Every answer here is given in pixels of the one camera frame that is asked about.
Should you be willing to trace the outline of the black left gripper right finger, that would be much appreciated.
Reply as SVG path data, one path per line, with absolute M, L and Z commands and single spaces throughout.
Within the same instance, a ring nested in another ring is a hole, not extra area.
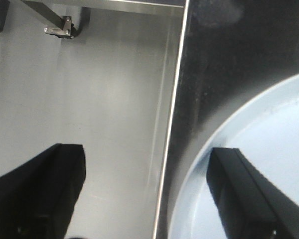
M 212 148 L 207 184 L 229 239 L 299 239 L 299 206 L 237 148 Z

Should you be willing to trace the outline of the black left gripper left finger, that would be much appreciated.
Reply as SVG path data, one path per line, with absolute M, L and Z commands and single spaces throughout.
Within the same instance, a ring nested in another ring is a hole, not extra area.
M 0 239 L 63 239 L 86 178 L 84 148 L 55 144 L 0 177 Z

